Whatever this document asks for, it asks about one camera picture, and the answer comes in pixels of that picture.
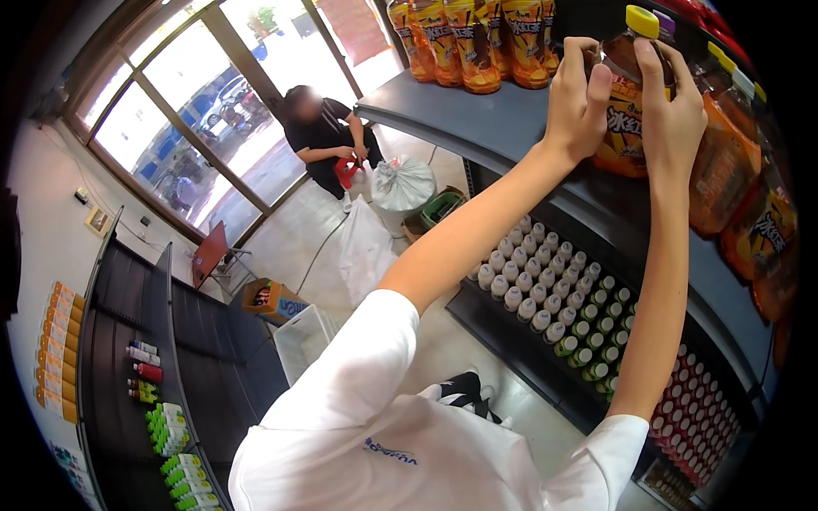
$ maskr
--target printed logo on shirt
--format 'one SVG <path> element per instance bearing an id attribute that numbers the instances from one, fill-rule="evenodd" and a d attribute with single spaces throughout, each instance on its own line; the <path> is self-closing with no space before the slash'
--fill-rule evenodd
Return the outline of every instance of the printed logo on shirt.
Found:
<path id="1" fill-rule="evenodd" d="M 403 463 L 417 465 L 417 460 L 412 458 L 413 454 L 408 450 L 391 450 L 381 447 L 380 444 L 374 443 L 371 437 L 363 442 L 366 444 L 366 446 L 363 447 L 363 450 L 366 452 L 380 452 L 382 455 L 389 456 L 390 458 L 398 458 Z"/>

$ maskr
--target white t-shirt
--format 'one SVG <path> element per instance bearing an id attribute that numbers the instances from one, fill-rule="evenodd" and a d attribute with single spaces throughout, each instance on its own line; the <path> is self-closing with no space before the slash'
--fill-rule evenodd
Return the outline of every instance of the white t-shirt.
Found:
<path id="1" fill-rule="evenodd" d="M 616 508 L 647 421 L 608 417 L 542 484 L 518 433 L 425 397 L 393 398 L 419 322 L 399 293 L 364 300 L 241 443 L 229 482 L 236 511 Z"/>

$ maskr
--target red bottle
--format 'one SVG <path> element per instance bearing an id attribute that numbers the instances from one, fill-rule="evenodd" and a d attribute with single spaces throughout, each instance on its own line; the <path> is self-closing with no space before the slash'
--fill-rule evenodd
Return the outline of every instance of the red bottle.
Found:
<path id="1" fill-rule="evenodd" d="M 153 383 L 162 383 L 162 369 L 148 364 L 134 364 L 133 370 L 139 373 L 144 379 Z"/>

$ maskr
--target cardboard box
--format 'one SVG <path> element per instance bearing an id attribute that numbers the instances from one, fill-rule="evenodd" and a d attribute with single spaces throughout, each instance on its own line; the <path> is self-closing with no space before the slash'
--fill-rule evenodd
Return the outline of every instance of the cardboard box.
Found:
<path id="1" fill-rule="evenodd" d="M 262 288 L 270 288 L 270 301 L 266 305 L 253 305 L 253 299 Z M 264 320 L 275 326 L 282 326 L 293 316 L 306 309 L 309 303 L 283 284 L 270 279 L 258 279 L 245 286 L 244 296 L 241 298 L 241 308 L 251 314 L 258 314 Z"/>

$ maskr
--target white plastic crate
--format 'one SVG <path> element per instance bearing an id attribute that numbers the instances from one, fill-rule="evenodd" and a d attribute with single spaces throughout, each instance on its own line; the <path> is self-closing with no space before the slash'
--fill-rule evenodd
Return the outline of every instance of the white plastic crate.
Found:
<path id="1" fill-rule="evenodd" d="M 273 332 L 284 375 L 291 387 L 318 360 L 340 328 L 335 318 L 313 304 Z"/>

